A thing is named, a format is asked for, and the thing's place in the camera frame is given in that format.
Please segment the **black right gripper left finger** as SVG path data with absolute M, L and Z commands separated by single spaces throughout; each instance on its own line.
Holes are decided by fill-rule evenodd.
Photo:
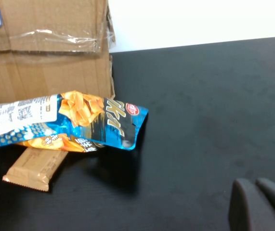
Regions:
M 232 231 L 275 231 L 275 209 L 256 182 L 236 179 L 232 186 L 228 221 Z

